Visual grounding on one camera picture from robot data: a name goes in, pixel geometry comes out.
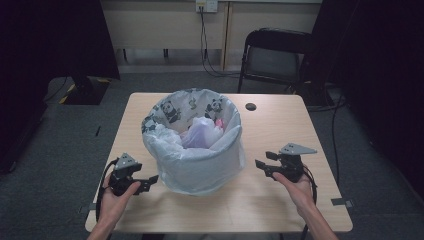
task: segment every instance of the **trash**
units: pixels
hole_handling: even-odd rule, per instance
[[[230,99],[211,90],[187,89],[168,95],[153,107],[141,128],[160,179],[174,192],[211,194],[245,166],[240,113]],[[195,139],[189,135],[190,130],[199,133],[207,128],[216,132],[204,140],[199,140],[202,133]]]

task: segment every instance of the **electrical socket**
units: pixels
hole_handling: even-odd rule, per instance
[[[204,13],[216,13],[218,12],[218,0],[196,0],[196,12],[200,12],[202,7]]]

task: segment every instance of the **trash can liner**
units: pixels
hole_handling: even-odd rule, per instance
[[[195,117],[223,120],[223,136],[209,149],[182,146],[180,133]],[[161,99],[141,124],[143,143],[156,159],[162,182],[172,191],[207,195],[245,166],[240,113],[226,96],[208,89],[187,89]]]

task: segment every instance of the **table top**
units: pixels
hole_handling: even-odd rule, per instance
[[[156,160],[143,144],[141,122],[168,93],[133,93],[130,96],[107,163],[127,152],[143,164],[135,179],[157,175]],[[242,121],[245,169],[209,196],[170,191],[160,180],[150,192],[132,196],[115,231],[134,233],[247,233],[300,232],[304,221],[283,185],[265,177],[255,159],[267,161],[266,151],[278,152],[287,143],[316,149],[302,155],[318,185],[317,206],[336,232],[352,229],[344,205],[333,206],[340,192],[301,97],[296,95],[223,94],[238,108]],[[245,108],[257,106],[255,111]],[[90,211],[86,229],[96,224]]]

